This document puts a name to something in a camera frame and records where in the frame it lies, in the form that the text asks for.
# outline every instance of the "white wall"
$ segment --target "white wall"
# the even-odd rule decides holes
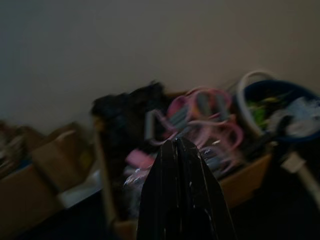
[[[0,119],[48,132],[153,79],[169,91],[269,69],[320,92],[319,0],[6,0]]]

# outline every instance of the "dark floor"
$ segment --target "dark floor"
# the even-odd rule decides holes
[[[238,239],[319,240],[320,214],[312,198],[294,175],[281,169],[278,174],[281,182],[266,184],[254,199],[231,211]],[[18,239],[110,240],[105,223],[101,194],[96,193]]]

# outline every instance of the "cardboard box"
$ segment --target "cardboard box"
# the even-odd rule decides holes
[[[29,152],[44,139],[30,127],[23,132]],[[61,209],[54,191],[33,164],[0,179],[0,239],[13,238]]]
[[[104,201],[104,210],[107,220],[107,227],[111,229],[121,240],[135,240],[137,233],[138,220],[120,221],[113,199],[111,189],[111,180],[109,178],[109,169],[107,167],[108,159],[105,158],[104,151],[101,146],[99,134],[96,132],[95,137],[95,153],[100,166],[100,175],[102,181],[102,196]],[[220,181],[223,190],[224,199],[229,208],[236,207],[247,201],[253,196],[256,189],[260,188],[264,176],[267,172],[271,155],[257,159],[246,167],[240,169],[234,174]]]
[[[92,154],[76,123],[52,132],[31,155],[32,162],[58,192],[81,184],[93,163]]]

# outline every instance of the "black object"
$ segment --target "black object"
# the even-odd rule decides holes
[[[137,240],[236,240],[221,187],[197,147],[167,141],[144,183]]]
[[[247,158],[253,158],[255,153],[259,152],[259,149],[264,148],[267,143],[275,140],[278,136],[285,136],[286,128],[292,122],[292,120],[293,116],[284,116],[278,123],[275,132],[267,132],[259,137],[256,141],[252,142],[250,146],[243,149],[243,155]]]
[[[138,147],[147,153],[158,150],[144,142],[144,124],[148,111],[158,109],[166,113],[169,100],[163,90],[162,84],[152,82],[129,94],[107,95],[94,101],[91,114],[104,122],[101,138],[108,145],[109,154],[126,156]]]

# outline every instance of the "clear plastic wrap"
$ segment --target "clear plastic wrap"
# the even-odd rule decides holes
[[[131,167],[124,169],[124,175],[128,177],[123,184],[123,192],[130,219],[139,217],[141,192],[149,171],[149,169],[134,169]]]

